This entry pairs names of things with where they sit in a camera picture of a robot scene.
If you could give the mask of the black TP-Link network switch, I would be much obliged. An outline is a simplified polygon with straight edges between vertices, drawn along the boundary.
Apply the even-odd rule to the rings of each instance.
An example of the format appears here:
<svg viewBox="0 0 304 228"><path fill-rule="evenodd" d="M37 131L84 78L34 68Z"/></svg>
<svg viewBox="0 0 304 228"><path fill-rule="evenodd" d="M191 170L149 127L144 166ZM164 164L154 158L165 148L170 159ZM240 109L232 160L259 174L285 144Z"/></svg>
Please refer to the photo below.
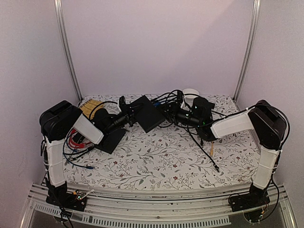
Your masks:
<svg viewBox="0 0 304 228"><path fill-rule="evenodd" d="M165 121L162 113L145 95L131 102L131 106L135 108L135 120L146 133Z"/></svg>

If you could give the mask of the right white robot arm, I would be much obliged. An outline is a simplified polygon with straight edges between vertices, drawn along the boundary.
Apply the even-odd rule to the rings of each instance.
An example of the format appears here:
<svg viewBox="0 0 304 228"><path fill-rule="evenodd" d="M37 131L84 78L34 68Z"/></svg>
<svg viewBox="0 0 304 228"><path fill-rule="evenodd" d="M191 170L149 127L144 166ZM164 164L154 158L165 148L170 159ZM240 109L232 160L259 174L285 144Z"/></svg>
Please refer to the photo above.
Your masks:
<svg viewBox="0 0 304 228"><path fill-rule="evenodd" d="M196 97L188 111L182 108L184 104L182 97L165 104L165 118L173 124L184 124L187 129L194 128L202 141L212 142L237 132L253 131L260 145L256 174L249 192L231 195L228 203L233 212L269 204L267 189L273 183L282 147L290 133L286 115L266 100L216 120L212 117L215 105L207 99Z"/></svg>

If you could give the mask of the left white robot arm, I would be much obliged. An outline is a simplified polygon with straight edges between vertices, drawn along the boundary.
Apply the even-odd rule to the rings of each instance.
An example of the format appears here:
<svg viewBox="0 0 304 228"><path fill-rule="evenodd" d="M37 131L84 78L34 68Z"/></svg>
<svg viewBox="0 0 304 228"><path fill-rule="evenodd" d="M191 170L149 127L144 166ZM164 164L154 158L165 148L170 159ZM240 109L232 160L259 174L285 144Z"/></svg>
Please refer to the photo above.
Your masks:
<svg viewBox="0 0 304 228"><path fill-rule="evenodd" d="M126 124L132 126L136 114L143 108L142 103L126 104L120 97L119 114L109 114L106 109L94 108L94 117L86 117L83 111L64 100L45 111L39 119L43 142L41 155L47 171L46 202L60 209L84 211L87 202L86 193L69 193L63 171L64 148L68 135L73 129L84 136L93 147L111 154L125 135Z"/></svg>

